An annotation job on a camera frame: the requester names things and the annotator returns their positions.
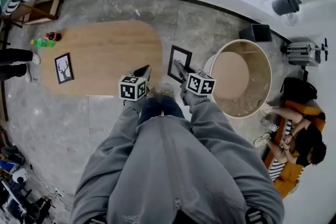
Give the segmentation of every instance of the black bag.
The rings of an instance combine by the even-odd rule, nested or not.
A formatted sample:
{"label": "black bag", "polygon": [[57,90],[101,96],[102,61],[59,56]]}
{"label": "black bag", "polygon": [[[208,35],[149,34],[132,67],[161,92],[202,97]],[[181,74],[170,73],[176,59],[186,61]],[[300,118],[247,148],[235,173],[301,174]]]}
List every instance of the black bag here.
{"label": "black bag", "polygon": [[280,92],[282,90],[284,90],[284,100],[300,104],[306,104],[310,100],[317,98],[316,88],[312,84],[298,78],[285,78]]}

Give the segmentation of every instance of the green bottle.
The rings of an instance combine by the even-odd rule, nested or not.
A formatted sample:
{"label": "green bottle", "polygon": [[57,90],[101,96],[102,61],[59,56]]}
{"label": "green bottle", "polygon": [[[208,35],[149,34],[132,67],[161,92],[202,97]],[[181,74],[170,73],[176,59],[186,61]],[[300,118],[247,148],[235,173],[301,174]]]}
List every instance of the green bottle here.
{"label": "green bottle", "polygon": [[45,38],[39,38],[36,40],[31,40],[31,44],[35,44],[37,47],[53,47],[55,42]]}

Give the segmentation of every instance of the floor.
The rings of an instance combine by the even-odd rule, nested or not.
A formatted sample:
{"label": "floor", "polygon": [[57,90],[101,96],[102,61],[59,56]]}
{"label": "floor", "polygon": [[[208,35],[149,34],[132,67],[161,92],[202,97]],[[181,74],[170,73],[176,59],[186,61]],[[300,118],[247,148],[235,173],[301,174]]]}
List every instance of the floor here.
{"label": "floor", "polygon": [[[49,31],[111,20],[142,20],[159,34],[163,45],[163,80],[171,45],[193,52],[192,66],[202,69],[207,59],[227,42],[238,38],[238,31],[248,22],[235,16],[178,0],[64,0],[59,19],[39,25],[14,27],[9,33],[13,48],[32,49],[30,40],[44,37]],[[283,79],[298,72],[287,64],[279,47],[282,40],[260,44],[272,67],[272,85],[268,100],[274,99]],[[72,194],[83,168],[98,144],[111,131],[121,109],[119,99],[97,96],[54,95],[41,86],[40,69],[29,64],[33,81],[12,78],[5,82],[9,122],[6,126],[12,141],[33,164],[35,174],[53,193],[64,193],[52,215],[68,223]],[[251,143],[266,129],[260,124],[260,112],[245,119],[229,119],[237,133]],[[52,196],[34,176],[28,182],[33,189]]]}

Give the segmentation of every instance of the red bottle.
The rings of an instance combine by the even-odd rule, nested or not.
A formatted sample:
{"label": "red bottle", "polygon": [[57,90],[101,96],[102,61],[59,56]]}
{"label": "red bottle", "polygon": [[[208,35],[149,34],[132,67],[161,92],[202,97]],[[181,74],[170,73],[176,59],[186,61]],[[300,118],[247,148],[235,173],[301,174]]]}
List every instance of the red bottle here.
{"label": "red bottle", "polygon": [[59,41],[62,38],[62,35],[59,33],[55,33],[55,32],[50,32],[50,33],[46,33],[46,37],[49,40],[53,40],[53,41]]}

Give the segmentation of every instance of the orange armchair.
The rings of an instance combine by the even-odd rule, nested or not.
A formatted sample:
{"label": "orange armchair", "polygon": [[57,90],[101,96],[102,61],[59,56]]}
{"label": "orange armchair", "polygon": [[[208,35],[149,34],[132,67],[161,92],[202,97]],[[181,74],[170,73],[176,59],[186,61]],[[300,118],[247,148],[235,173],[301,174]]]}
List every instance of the orange armchair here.
{"label": "orange armchair", "polygon": [[[320,130],[320,132],[322,132],[324,125],[326,123],[324,120],[319,119],[317,117],[323,112],[319,107],[309,104],[299,104],[293,101],[286,101],[285,108],[289,108],[300,112],[301,114],[306,116],[306,118],[309,121],[315,124],[316,127]],[[280,143],[284,135],[284,129],[286,125],[287,120],[282,118],[279,125],[279,129],[275,137],[275,143],[278,144]],[[293,156],[298,155],[299,153],[297,151],[293,153]],[[265,166],[270,170],[272,168],[274,161],[275,161],[274,154],[270,151],[264,161]],[[285,163],[279,177],[274,180],[274,184],[277,190],[280,192],[282,198],[285,198],[296,187],[296,185],[299,182],[298,179],[303,171],[303,168],[304,167],[302,165]]]}

